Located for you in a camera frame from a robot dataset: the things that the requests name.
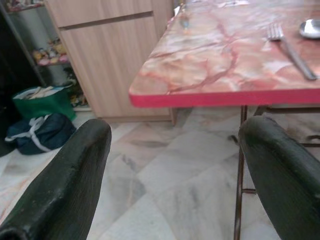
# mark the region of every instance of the red table edge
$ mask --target red table edge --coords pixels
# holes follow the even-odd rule
[[[320,89],[284,89],[168,95],[137,95],[129,92],[131,103],[139,108],[190,108],[222,106],[261,106],[272,104],[320,104]]]

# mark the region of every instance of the spoon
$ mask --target spoon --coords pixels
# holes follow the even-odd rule
[[[308,19],[303,22],[300,34],[308,39],[320,39],[320,19]]]

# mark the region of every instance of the tiled floor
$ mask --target tiled floor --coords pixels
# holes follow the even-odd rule
[[[83,114],[79,127],[91,115]],[[112,145],[88,240],[231,240],[240,110],[179,111],[178,123],[112,124]],[[318,114],[274,118],[299,140],[319,133]],[[0,222],[58,152],[0,158]],[[320,159],[320,152],[313,149]],[[252,186],[246,173],[245,184]],[[244,195],[242,240],[279,240],[259,198]]]

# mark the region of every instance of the wooden cabinet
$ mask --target wooden cabinet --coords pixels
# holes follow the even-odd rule
[[[171,0],[46,0],[88,102],[107,121],[171,120],[128,89],[172,17]]]

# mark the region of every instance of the fork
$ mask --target fork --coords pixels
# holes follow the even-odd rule
[[[287,41],[280,24],[273,23],[267,28],[267,36],[270,41],[281,41],[284,43],[288,54],[294,61],[295,65],[301,70],[304,76],[309,80],[317,80],[318,77],[308,67],[305,61],[299,56],[291,44]]]

